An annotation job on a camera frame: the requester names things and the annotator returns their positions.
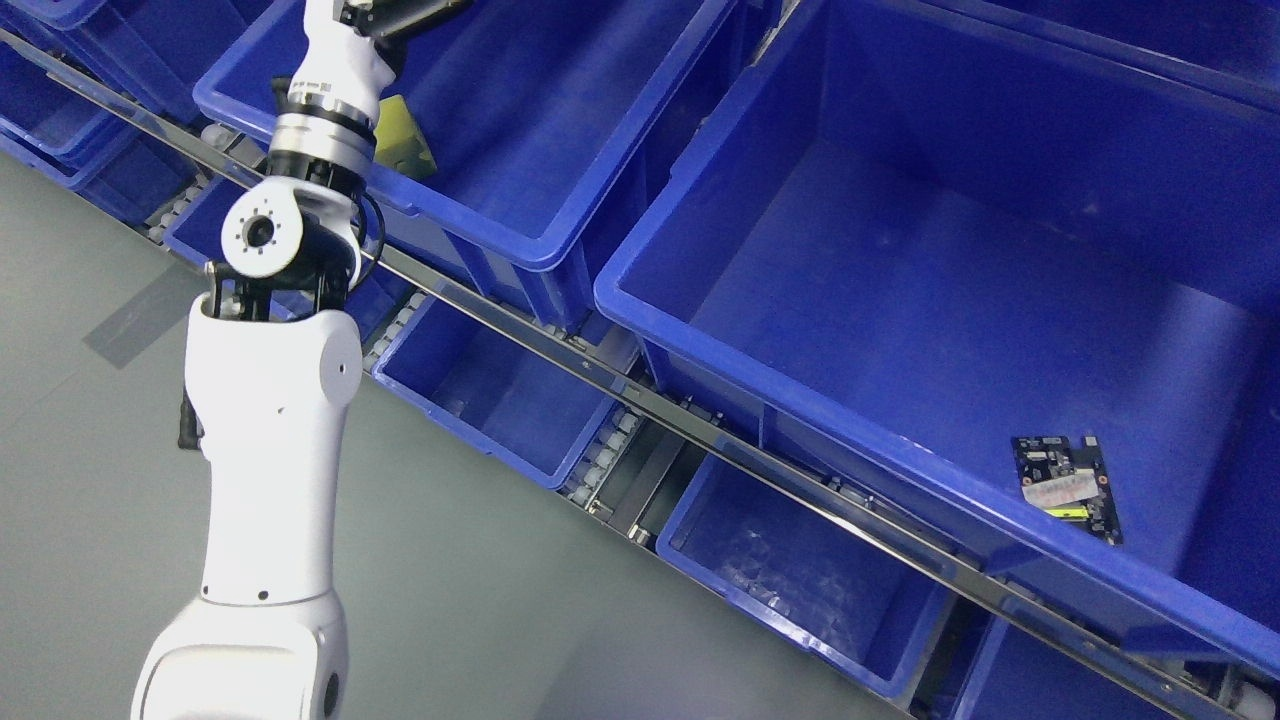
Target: gray floor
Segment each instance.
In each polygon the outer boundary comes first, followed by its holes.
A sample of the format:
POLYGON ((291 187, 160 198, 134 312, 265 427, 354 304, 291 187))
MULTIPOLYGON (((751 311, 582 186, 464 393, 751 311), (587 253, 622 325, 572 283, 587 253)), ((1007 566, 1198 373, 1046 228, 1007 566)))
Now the gray floor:
MULTIPOLYGON (((209 483, 173 443, 182 323, 100 325, 198 286, 5 156, 0 250, 0 720, 124 717, 200 580, 209 483)), ((344 717, 900 716, 372 382, 347 428, 344 717)))

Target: label sticker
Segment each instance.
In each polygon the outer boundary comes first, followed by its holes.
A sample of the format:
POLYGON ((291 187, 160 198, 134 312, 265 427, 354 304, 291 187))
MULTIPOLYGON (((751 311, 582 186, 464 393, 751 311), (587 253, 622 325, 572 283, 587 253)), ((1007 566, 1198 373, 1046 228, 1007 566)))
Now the label sticker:
POLYGON ((1078 469, 1070 475, 1023 486, 1023 497, 1036 507, 1050 509, 1068 502, 1097 497, 1098 480, 1093 470, 1078 469))

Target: black cable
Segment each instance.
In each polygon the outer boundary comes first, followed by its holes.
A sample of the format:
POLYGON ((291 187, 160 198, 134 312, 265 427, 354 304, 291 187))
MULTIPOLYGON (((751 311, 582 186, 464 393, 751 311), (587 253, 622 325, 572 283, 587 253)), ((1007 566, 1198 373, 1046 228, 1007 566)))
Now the black cable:
MULTIPOLYGON (((369 275, 374 273, 374 269, 378 266, 378 261, 383 259, 383 247, 387 246, 387 217, 383 215, 383 208, 376 200, 374 200, 374 196, 370 195, 367 190, 364 193, 364 199, 369 201, 369 205, 374 209, 374 215, 378 218, 378 245, 376 250, 372 252, 374 259, 365 264, 365 270, 360 274, 360 279, 356 281, 351 292, 356 292, 356 290, 358 290, 360 286, 369 279, 369 275)), ((369 215, 365 211, 364 202, 357 201, 356 208, 360 220, 360 237, 357 238, 357 243, 360 245, 360 249, 364 250, 365 240, 369 237, 369 215)))

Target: blue plastic bin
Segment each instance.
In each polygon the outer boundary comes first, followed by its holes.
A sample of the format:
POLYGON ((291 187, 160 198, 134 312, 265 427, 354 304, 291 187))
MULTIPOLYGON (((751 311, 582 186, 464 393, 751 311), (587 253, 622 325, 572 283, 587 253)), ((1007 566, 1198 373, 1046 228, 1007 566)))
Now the blue plastic bin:
POLYGON ((572 475, 616 407, 611 397, 435 300, 417 309, 372 375, 548 489, 572 475))
POLYGON ((81 167, 60 163, 3 131, 0 150, 128 224, 146 220, 195 173, 180 155, 128 126, 81 167))
MULTIPOLYGON (((165 246, 197 268, 210 260, 223 260, 223 219, 243 192, 233 182, 215 179, 169 225, 164 236, 165 246)), ((407 282, 380 268, 356 288, 347 299, 346 310, 356 319, 362 341, 367 342, 381 328, 407 299, 408 291, 407 282)), ((302 293, 275 293, 271 301, 271 314, 280 319, 294 318, 311 307, 311 301, 302 293)))
POLYGON ((1280 676, 1280 117, 914 0, 806 0, 596 283, 660 387, 1125 650, 1280 676), (1126 542, 1028 505, 1097 436, 1126 542))
POLYGON ((0 45, 0 128, 60 161, 84 163, 123 127, 8 45, 0 45))
POLYGON ((200 117, 192 86, 261 12, 264 0, 4 0, 47 26, 108 85, 154 111, 200 117))
POLYGON ((900 705, 951 607, 942 585, 714 457, 672 512, 658 555, 900 705))
POLYGON ((1280 110, 1280 8, 1270 0, 928 0, 1280 110))
MULTIPOLYGON (((270 138, 270 81, 306 51, 301 0, 268 10, 196 86, 210 117, 270 138)), ((667 182, 778 0, 486 0, 410 42, 401 94, 440 172, 375 168, 392 214, 448 232, 481 292, 573 328, 590 283, 667 182)), ((415 238, 399 236, 413 246, 415 238)), ((430 260, 436 250, 425 251, 430 260)))
POLYGON ((986 624, 973 664, 956 670, 959 693, 937 720, 1172 717, 1004 620, 986 624))

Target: robotic arm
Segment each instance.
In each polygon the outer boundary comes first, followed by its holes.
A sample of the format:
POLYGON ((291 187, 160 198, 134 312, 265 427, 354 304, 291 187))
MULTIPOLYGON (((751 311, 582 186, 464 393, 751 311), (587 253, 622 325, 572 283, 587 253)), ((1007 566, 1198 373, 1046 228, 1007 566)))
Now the robotic arm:
POLYGON ((308 51, 280 101, 268 177, 232 206, 227 263, 191 309, 179 445, 212 470, 197 597, 156 638, 133 720, 337 717, 347 629, 333 588, 338 451, 361 378, 352 227, 396 40, 470 0, 307 0, 308 51), (271 323, 273 292, 314 313, 271 323), (197 430, 202 425, 202 434, 197 430))

